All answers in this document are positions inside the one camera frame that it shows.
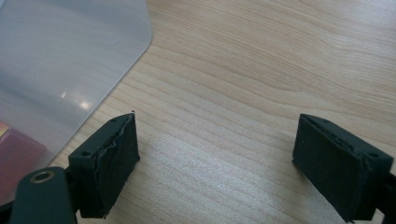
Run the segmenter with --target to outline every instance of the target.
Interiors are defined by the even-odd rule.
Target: red object
[[[45,151],[42,144],[0,122],[0,205],[14,199],[18,183]]]

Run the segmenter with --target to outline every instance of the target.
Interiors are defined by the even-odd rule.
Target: wooden surface
[[[291,163],[298,117],[396,157],[396,2],[148,8],[147,52],[52,163],[65,167],[108,119],[136,111],[141,161],[107,219],[79,223],[344,223]]]

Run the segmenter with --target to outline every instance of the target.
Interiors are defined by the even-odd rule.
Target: table
[[[396,157],[396,2],[148,9],[147,52],[51,164],[136,112],[141,161],[109,216],[79,223],[345,223],[291,163],[298,118],[329,119]]]

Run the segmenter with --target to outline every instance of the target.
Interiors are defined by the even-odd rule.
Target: clear plastic mat
[[[0,205],[49,164],[150,40],[145,0],[0,0]]]

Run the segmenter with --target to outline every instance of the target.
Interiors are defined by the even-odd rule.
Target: light wood tabletop
[[[396,1],[148,9],[147,52],[51,164],[66,167],[107,120],[135,111],[141,160],[106,219],[78,222],[345,223],[291,162],[298,118],[396,157]]]

